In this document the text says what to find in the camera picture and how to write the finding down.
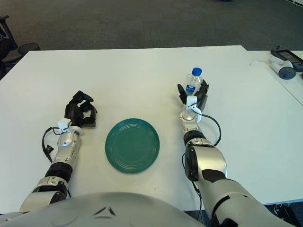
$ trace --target plastic water bottle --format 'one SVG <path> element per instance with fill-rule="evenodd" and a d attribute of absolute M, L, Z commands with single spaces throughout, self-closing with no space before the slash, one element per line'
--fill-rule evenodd
<path fill-rule="evenodd" d="M 186 76 L 184 87 L 186 88 L 185 92 L 188 96 L 193 96 L 196 93 L 196 91 L 199 90 L 202 81 L 201 74 L 202 74 L 202 69 L 193 68 L 192 73 Z"/>

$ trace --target black device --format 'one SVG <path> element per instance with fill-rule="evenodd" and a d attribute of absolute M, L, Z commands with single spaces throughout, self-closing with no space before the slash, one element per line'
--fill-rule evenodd
<path fill-rule="evenodd" d="M 92 99 L 87 94 L 82 91 L 78 91 L 72 100 L 66 105 L 64 117 L 71 119 L 72 126 L 78 127 L 95 127 L 96 126 L 96 113 L 97 110 L 90 103 L 93 102 Z M 90 116 L 84 118 L 84 112 L 90 111 Z"/>
<path fill-rule="evenodd" d="M 290 61 L 297 72 L 303 72 L 303 60 L 285 47 L 277 46 L 271 49 L 271 54 L 284 61 Z"/>

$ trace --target white plastic connector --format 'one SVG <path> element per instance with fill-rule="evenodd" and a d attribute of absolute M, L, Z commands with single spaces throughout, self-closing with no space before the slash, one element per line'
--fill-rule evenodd
<path fill-rule="evenodd" d="M 71 123 L 70 119 L 68 119 L 68 118 L 61 118 L 58 121 L 59 133 L 70 132 L 70 130 L 69 130 L 70 123 Z"/>
<path fill-rule="evenodd" d="M 197 96 L 187 96 L 186 99 L 186 109 L 187 110 L 192 110 L 197 114 L 197 123 L 199 123 L 202 119 L 202 112 L 201 110 L 197 107 Z"/>

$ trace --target blue bottle cap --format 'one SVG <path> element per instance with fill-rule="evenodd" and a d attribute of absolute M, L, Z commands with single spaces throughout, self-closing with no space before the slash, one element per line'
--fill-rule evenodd
<path fill-rule="evenodd" d="M 193 68 L 192 74 L 195 77 L 199 77 L 202 74 L 202 69 L 200 69 L 200 68 Z"/>

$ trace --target gray carpet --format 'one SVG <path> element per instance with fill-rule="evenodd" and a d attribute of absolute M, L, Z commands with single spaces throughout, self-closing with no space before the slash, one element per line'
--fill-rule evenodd
<path fill-rule="evenodd" d="M 303 7 L 286 0 L 0 0 L 18 43 L 42 50 L 243 45 L 303 50 Z"/>

